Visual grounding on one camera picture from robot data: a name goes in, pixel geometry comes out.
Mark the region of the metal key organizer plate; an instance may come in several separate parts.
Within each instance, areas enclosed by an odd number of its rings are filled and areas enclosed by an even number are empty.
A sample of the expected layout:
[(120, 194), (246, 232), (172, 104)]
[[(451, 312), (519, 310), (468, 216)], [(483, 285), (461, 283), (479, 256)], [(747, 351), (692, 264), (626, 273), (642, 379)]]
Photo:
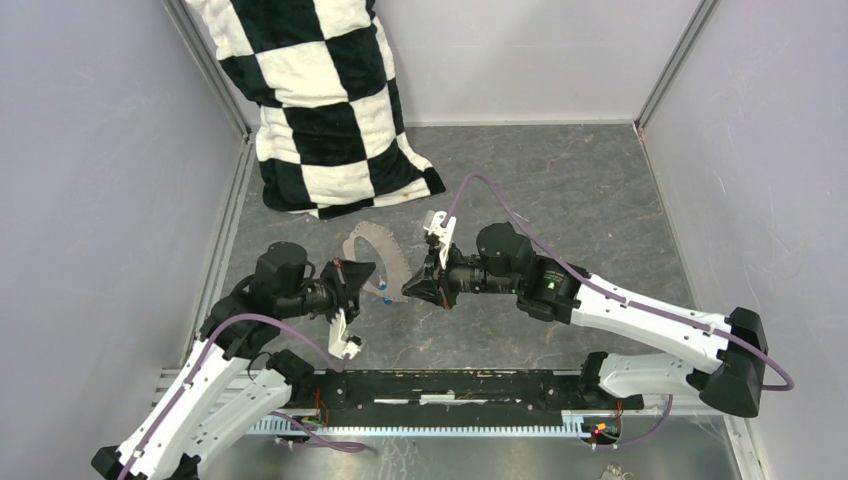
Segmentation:
[(377, 271), (362, 287), (364, 292), (382, 300), (378, 283), (384, 280), (388, 284), (388, 294), (393, 303), (409, 301), (409, 298), (401, 293), (401, 289), (411, 278), (411, 268), (400, 244), (389, 229), (370, 221), (360, 222), (343, 241), (342, 252), (345, 260), (361, 262), (357, 254), (366, 253), (367, 261), (376, 263)]

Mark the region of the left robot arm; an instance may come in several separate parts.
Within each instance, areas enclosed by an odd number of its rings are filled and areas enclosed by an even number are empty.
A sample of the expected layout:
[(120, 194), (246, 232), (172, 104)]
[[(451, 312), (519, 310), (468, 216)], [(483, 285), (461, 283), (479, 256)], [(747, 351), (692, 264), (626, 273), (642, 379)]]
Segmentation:
[(104, 479), (198, 479), (213, 461), (272, 411), (302, 407), (314, 394), (314, 368), (289, 350), (223, 406), (231, 382), (285, 332), (340, 372), (362, 345), (347, 325), (373, 262), (335, 258), (321, 272), (298, 244), (270, 245), (253, 274), (212, 308), (176, 379), (121, 444), (100, 448), (92, 468)]

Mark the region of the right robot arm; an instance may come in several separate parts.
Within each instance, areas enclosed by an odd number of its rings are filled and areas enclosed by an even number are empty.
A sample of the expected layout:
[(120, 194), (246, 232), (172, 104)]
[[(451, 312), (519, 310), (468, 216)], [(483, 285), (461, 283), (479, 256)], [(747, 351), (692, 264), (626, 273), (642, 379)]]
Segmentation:
[(445, 309), (462, 293), (513, 294), (517, 308), (544, 322), (611, 332), (655, 348), (624, 356), (594, 352), (577, 392), (591, 408), (634, 395), (695, 396), (705, 405), (755, 418), (765, 389), (768, 344), (761, 317), (743, 307), (727, 315), (668, 304), (540, 255), (509, 223), (483, 228), (465, 256), (450, 229), (430, 228), (422, 267), (402, 287)]

